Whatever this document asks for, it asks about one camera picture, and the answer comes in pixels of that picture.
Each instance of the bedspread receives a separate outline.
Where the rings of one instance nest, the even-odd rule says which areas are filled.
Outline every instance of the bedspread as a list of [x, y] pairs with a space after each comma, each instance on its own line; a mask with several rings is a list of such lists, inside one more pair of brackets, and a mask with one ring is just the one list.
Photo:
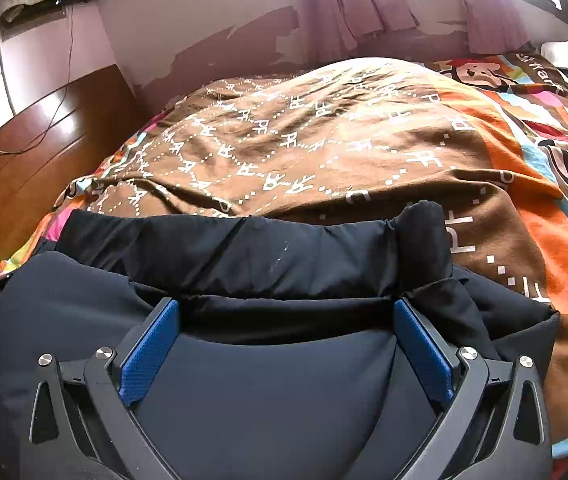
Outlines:
[[420, 199], [445, 209], [457, 264], [562, 313], [545, 396], [564, 439], [568, 81], [541, 57], [354, 59], [211, 83], [71, 183], [38, 231], [73, 207], [337, 224]]

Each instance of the blue pad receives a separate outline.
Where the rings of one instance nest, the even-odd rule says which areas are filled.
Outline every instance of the blue pad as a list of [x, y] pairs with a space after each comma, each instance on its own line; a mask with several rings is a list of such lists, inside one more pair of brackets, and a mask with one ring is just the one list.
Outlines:
[[122, 366], [119, 396], [126, 407], [144, 398], [179, 333], [179, 303], [172, 300]]
[[395, 335], [430, 400], [447, 404], [453, 398], [450, 366], [411, 309], [403, 301], [393, 310]]

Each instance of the brown blanket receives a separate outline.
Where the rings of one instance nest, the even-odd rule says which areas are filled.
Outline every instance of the brown blanket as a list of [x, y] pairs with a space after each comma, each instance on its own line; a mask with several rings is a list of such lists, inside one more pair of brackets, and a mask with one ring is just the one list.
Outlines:
[[456, 263], [562, 313], [545, 385], [557, 442], [568, 436], [568, 82], [519, 54], [431, 68], [356, 59], [211, 83], [59, 205], [83, 194], [100, 214], [336, 224], [439, 202]]

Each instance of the metal bolt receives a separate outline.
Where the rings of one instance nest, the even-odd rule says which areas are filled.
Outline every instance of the metal bolt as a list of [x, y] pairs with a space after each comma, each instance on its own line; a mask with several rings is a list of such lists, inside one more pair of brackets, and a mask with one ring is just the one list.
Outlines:
[[52, 363], [52, 356], [51, 354], [44, 354], [39, 357], [39, 361], [37, 362], [39, 363], [39, 366], [48, 366]]
[[113, 349], [110, 346], [102, 346], [95, 352], [97, 359], [110, 359], [113, 356]]
[[477, 357], [477, 350], [475, 348], [471, 348], [470, 346], [464, 346], [459, 351], [459, 354], [464, 358], [472, 361]]
[[533, 359], [531, 359], [527, 355], [523, 355], [522, 357], [520, 357], [520, 364], [525, 368], [532, 368], [533, 367]]

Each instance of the white object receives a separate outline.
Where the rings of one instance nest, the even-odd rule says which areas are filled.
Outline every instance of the white object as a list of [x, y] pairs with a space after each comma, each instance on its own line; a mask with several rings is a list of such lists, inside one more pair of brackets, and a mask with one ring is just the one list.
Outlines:
[[542, 57], [558, 68], [568, 70], [568, 41], [549, 41], [541, 48]]

